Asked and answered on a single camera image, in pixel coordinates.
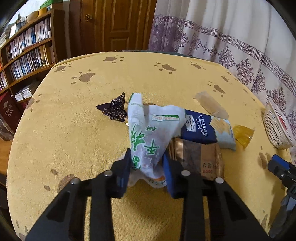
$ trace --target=brass door handle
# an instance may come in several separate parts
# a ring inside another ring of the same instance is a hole
[[[89,20],[91,20],[92,19],[92,15],[90,15],[90,14],[87,14],[87,15],[85,15],[85,17],[84,17],[84,20],[85,21],[89,21]]]

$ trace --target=crumpled black wrapper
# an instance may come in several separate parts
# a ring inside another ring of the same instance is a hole
[[[110,117],[110,120],[124,122],[127,113],[124,110],[124,101],[126,94],[122,92],[120,96],[112,100],[110,103],[97,105],[96,108],[103,114]]]

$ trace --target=perforated basket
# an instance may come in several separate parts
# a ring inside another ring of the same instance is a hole
[[[280,109],[269,101],[263,117],[263,123],[270,142],[278,149],[295,146],[291,128]]]

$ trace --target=white curtain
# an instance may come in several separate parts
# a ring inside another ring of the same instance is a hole
[[[266,0],[158,0],[148,50],[220,63],[275,102],[296,137],[296,41]]]

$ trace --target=silver screw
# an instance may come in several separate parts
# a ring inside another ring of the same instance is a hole
[[[73,185],[75,185],[75,184],[77,184],[77,183],[79,183],[79,182],[80,182],[80,179],[77,178],[77,177],[73,178],[73,179],[70,181],[70,183],[73,184]]]
[[[221,178],[221,177],[217,177],[217,178],[215,179],[215,182],[216,182],[216,183],[219,183],[219,184],[222,184],[222,183],[224,183],[224,179]]]
[[[190,175],[190,171],[188,171],[188,170],[183,170],[183,171],[181,172],[181,174],[182,174],[182,176],[187,177],[187,176]]]
[[[113,175],[113,172],[111,170],[107,170],[104,172],[105,177],[111,177]]]

